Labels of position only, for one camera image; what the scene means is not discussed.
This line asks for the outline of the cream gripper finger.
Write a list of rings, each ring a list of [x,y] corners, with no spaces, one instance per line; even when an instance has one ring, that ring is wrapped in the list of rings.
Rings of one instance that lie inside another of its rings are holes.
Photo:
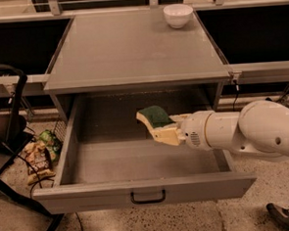
[[[191,116],[191,114],[170,115],[169,118],[172,119],[174,122],[183,122],[189,116]]]
[[[178,130],[176,127],[161,128],[156,127],[152,130],[153,139],[157,142],[178,146],[181,144],[181,139],[178,136]]]

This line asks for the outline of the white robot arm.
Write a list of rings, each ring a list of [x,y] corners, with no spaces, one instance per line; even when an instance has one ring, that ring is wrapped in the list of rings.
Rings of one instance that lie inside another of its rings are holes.
[[[224,149],[265,161],[289,158],[289,109],[268,100],[251,102],[239,112],[199,111],[150,116],[153,138],[197,150]]]

